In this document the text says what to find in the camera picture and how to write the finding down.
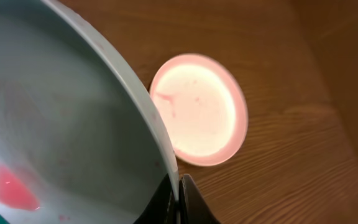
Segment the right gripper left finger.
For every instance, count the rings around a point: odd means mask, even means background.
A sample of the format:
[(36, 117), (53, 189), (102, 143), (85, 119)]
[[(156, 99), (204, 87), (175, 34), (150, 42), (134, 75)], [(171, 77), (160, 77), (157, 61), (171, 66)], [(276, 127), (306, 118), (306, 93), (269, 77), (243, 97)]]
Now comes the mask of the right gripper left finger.
[(176, 224), (175, 204), (170, 178), (167, 174), (134, 224)]

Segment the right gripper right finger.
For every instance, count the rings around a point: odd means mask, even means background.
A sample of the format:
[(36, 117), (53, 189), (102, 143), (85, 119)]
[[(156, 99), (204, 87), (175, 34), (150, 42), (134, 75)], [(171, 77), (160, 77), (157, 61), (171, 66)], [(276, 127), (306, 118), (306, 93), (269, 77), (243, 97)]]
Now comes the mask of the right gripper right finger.
[(205, 202), (195, 181), (184, 174), (179, 184), (180, 223), (182, 224), (220, 224)]

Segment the white plate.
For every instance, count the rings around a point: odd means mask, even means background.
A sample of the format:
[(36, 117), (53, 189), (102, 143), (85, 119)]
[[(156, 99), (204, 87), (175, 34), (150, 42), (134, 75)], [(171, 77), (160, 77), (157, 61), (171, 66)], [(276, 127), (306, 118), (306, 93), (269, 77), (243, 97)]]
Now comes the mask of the white plate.
[(229, 160), (248, 130), (246, 99), (232, 73), (201, 54), (180, 54), (155, 74), (150, 97), (177, 158), (201, 167)]

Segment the light blue plate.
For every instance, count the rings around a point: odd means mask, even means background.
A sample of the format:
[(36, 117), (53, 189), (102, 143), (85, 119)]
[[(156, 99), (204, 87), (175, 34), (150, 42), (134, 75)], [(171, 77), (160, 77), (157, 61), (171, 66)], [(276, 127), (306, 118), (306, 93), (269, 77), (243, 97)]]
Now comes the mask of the light blue plate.
[(134, 223), (178, 167), (145, 86), (59, 1), (0, 1), (0, 215)]

